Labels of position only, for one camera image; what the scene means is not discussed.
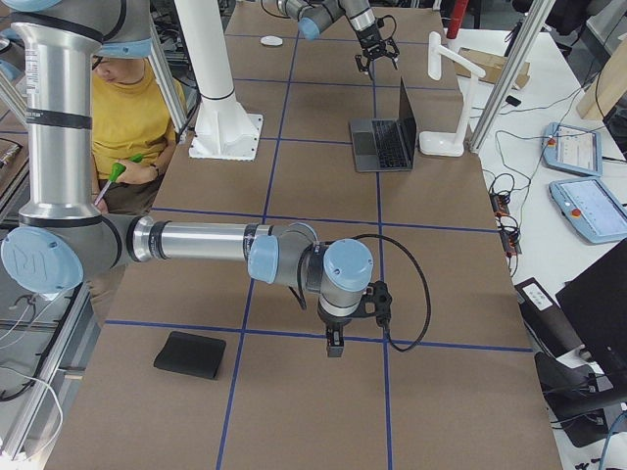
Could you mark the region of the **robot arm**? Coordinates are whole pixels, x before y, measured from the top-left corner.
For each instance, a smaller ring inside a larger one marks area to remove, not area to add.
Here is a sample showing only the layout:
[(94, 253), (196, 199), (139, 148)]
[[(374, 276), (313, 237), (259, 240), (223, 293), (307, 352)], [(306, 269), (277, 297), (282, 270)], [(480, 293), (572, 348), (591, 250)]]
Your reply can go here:
[(362, 48), (355, 56), (357, 68), (367, 76), (371, 76), (371, 64), (381, 58), (390, 59), (393, 67), (398, 68), (400, 50), (394, 40), (396, 29), (387, 37), (381, 34), (387, 18), (396, 20), (390, 15), (377, 18), (368, 1), (326, 0), (314, 4), (286, 0), (275, 4), (280, 14), (298, 23), (299, 32), (307, 40), (318, 39), (332, 25), (346, 19)]
[(88, 282), (105, 319), (131, 262), (237, 259), (250, 275), (318, 296), (327, 353), (364, 313), (372, 256), (356, 240), (318, 242), (307, 225), (157, 222), (150, 218), (176, 147), (150, 64), (145, 1), (13, 1), (25, 47), (30, 198), (1, 245), (7, 273), (33, 293)]

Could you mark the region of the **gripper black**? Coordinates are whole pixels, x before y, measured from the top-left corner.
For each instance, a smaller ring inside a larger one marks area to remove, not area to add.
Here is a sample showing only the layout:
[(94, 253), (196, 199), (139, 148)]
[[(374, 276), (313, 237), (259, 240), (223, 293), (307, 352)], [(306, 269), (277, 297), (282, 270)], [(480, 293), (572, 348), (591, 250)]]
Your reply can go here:
[(339, 358), (344, 352), (343, 330), (351, 322), (349, 317), (338, 317), (320, 312), (319, 318), (325, 325), (326, 351), (329, 358)]
[(359, 43), (362, 47), (362, 55), (355, 56), (355, 62), (360, 73), (371, 78), (370, 63), (382, 57), (391, 60), (394, 69), (398, 68), (400, 51), (397, 47), (388, 49), (386, 41), (382, 38), (378, 29), (364, 29), (359, 32)]

